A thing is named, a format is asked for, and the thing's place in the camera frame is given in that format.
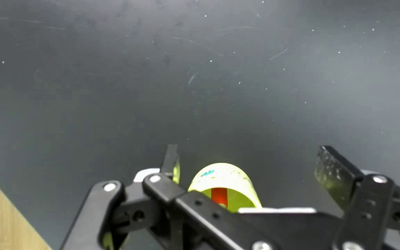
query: red marking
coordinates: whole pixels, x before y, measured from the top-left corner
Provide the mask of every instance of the red marking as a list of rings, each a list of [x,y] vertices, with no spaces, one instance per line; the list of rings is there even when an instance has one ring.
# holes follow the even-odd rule
[[[228,189],[223,189],[223,188],[213,189],[212,200],[227,209],[228,207]]]

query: screw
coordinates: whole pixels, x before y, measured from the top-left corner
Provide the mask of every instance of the screw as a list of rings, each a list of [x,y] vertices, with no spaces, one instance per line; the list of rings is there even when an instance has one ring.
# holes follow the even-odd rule
[[[387,184],[388,182],[387,178],[382,177],[382,175],[374,177],[373,181],[377,182],[377,184]]]
[[[107,185],[103,186],[103,189],[105,189],[106,192],[113,192],[116,188],[117,188],[117,185],[116,185],[114,182],[110,182],[110,184],[107,184]]]
[[[253,250],[273,250],[273,247],[267,242],[256,242]]]
[[[160,182],[160,179],[162,179],[160,175],[155,175],[155,177],[152,177],[149,181],[151,181],[152,184],[156,184],[156,182]]]
[[[342,249],[344,250],[364,250],[364,247],[356,242],[345,242]]]

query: dark gray surface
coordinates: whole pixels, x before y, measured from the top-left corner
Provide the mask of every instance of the dark gray surface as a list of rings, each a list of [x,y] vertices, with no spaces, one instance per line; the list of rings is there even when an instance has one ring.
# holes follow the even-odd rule
[[[235,156],[267,206],[338,211],[320,145],[400,184],[400,2],[0,2],[0,186],[55,249],[167,143],[187,175]]]

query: gray table surface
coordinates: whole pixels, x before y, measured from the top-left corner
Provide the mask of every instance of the gray table surface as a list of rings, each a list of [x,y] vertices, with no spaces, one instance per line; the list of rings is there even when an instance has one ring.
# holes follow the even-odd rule
[[[0,0],[0,186],[55,249],[169,143],[185,177],[235,157],[274,207],[338,213],[320,145],[400,185],[400,2]]]

